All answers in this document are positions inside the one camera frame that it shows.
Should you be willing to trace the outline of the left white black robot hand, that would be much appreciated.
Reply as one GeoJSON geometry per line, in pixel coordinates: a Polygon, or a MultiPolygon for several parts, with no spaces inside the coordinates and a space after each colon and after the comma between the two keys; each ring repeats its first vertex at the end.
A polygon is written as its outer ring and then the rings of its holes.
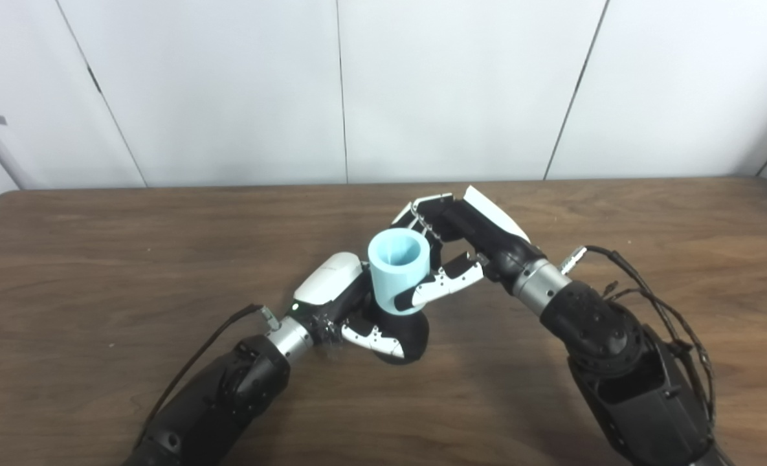
{"type": "Polygon", "coordinates": [[[386,336],[373,321],[376,309],[368,263],[354,253],[339,252],[298,286],[287,316],[303,327],[304,339],[315,347],[353,343],[404,362],[400,339],[386,336]]]}

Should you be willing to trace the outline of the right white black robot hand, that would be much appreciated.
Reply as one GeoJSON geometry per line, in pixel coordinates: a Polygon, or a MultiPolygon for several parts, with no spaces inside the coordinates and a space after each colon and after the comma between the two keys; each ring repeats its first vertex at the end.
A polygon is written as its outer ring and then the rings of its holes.
{"type": "Polygon", "coordinates": [[[391,227],[416,231],[430,245],[430,271],[395,295],[398,311],[418,309],[482,278],[502,284],[514,296],[528,266],[545,259],[518,224],[474,186],[461,199],[440,194],[413,200],[391,227]]]}

